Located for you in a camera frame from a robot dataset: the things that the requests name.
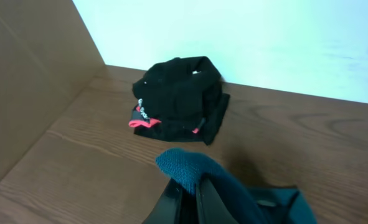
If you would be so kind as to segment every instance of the cardboard panel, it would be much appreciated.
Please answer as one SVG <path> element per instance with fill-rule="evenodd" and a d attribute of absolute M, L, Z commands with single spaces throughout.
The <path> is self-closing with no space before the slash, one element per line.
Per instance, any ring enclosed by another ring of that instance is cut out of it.
<path fill-rule="evenodd" d="M 0 23 L 0 178 L 68 103 Z"/>
<path fill-rule="evenodd" d="M 70 98 L 103 66 L 72 1 L 0 0 L 0 18 Z"/>

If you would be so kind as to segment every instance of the dark teal clothing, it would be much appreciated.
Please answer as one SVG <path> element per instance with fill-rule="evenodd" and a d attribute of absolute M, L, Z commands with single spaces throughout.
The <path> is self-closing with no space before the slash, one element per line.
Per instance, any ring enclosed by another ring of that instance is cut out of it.
<path fill-rule="evenodd" d="M 158 156 L 156 163 L 166 175 L 193 196 L 206 176 L 225 208 L 239 224 L 316 223 L 299 190 L 248 189 L 205 154 L 175 148 Z"/>
<path fill-rule="evenodd" d="M 269 223 L 317 223 L 311 208 L 298 189 L 250 187 L 249 192 Z"/>

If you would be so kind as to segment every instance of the black folded cloth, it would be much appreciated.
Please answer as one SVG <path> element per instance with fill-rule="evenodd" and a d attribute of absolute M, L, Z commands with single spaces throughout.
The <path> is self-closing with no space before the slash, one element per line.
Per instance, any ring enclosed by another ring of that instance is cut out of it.
<path fill-rule="evenodd" d="M 138 126 L 134 133 L 163 141 L 204 141 L 211 144 L 229 102 L 222 93 L 221 74 L 207 57 L 174 58 L 153 65 L 133 84 L 147 117 L 159 124 Z M 199 132 L 199 123 L 205 120 Z"/>

